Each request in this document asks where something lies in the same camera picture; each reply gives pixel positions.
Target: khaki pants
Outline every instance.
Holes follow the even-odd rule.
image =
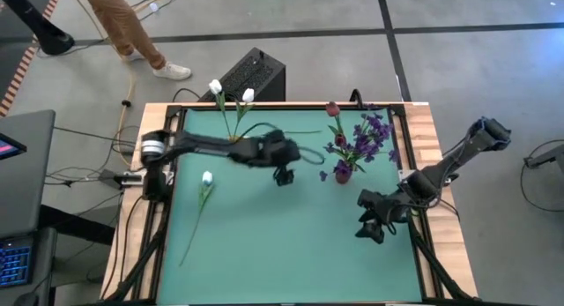
[[[130,55],[137,49],[153,69],[165,66],[165,57],[152,45],[137,14],[124,0],[88,0],[117,51]]]

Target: green tabletop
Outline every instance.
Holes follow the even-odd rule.
[[[345,132],[361,121],[361,111],[341,111]],[[378,111],[388,123],[387,110]],[[227,112],[235,124],[235,112]],[[278,187],[273,168],[247,168],[220,157],[188,154],[179,161],[167,247],[161,275],[159,305],[266,302],[377,302],[421,300],[412,244],[405,225],[384,244],[354,236],[362,208],[356,205],[363,188],[392,192],[397,165],[388,154],[362,163],[346,185],[319,178],[332,171],[337,156],[323,150],[333,139],[332,120],[317,110],[251,110],[239,132],[268,122],[288,133],[298,145],[327,157],[316,166],[301,160],[294,183]],[[185,130],[227,137],[220,112],[188,111]],[[249,135],[270,129],[257,128]],[[383,151],[393,149],[391,139]],[[188,256],[181,265],[198,215],[198,189],[204,171],[214,175],[215,190],[198,223]]]

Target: shoe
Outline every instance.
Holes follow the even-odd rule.
[[[132,52],[130,55],[122,56],[122,57],[123,57],[123,60],[125,60],[125,61],[127,61],[127,62],[133,62],[133,61],[136,61],[136,60],[145,59],[145,58],[143,57],[143,55],[141,55],[141,53],[138,52],[136,49],[133,50],[133,52]]]
[[[174,63],[169,63],[161,69],[153,69],[152,74],[161,78],[169,78],[172,80],[184,80],[192,75],[192,71],[188,68],[181,67]]]

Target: metal stand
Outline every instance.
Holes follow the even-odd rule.
[[[564,173],[564,145],[553,148],[552,150],[542,153],[535,158],[526,158],[525,165],[528,168],[537,168],[540,165],[555,161],[558,163],[560,170]]]
[[[47,55],[61,55],[74,46],[72,36],[43,18],[29,0],[3,0],[33,31]]]

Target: gray floor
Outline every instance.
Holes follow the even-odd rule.
[[[564,0],[387,1],[394,27],[564,21]],[[78,40],[98,38],[74,0],[60,0],[53,20]],[[382,28],[383,21],[377,0],[175,0],[144,25],[151,36],[166,37]],[[412,99],[430,102],[443,149],[455,144],[480,116],[495,117],[513,130],[506,151],[480,155],[460,170],[453,186],[479,294],[488,301],[561,304],[564,215],[526,204],[519,172],[532,148],[564,138],[563,43],[564,29],[397,35]],[[212,78],[223,75],[252,47],[287,65],[289,101],[344,100],[353,88],[359,88],[365,100],[401,100],[385,35],[171,42],[157,47],[170,60],[189,65],[194,76],[182,82],[156,79],[145,63],[134,63],[137,90],[126,125],[139,123],[146,102],[170,101],[181,87],[203,93]],[[112,136],[127,77],[127,67],[109,46],[35,58],[10,114],[52,108],[59,126]],[[181,100],[194,98],[186,95]],[[124,133],[126,139],[135,135],[135,129]],[[96,138],[56,132],[49,169],[97,168],[108,148],[108,142]],[[113,153],[108,168],[126,167]],[[526,174],[531,199],[564,207],[562,175],[554,166]],[[49,186],[44,201],[77,213],[114,193],[100,183],[71,189]],[[108,222],[114,215],[115,202],[93,212],[92,218]],[[62,260],[87,244],[62,237],[57,256]],[[56,284],[83,281],[91,268],[91,277],[99,275],[107,253],[108,248],[96,246],[58,265]],[[57,305],[92,301],[95,291],[96,286],[84,284],[59,289]]]

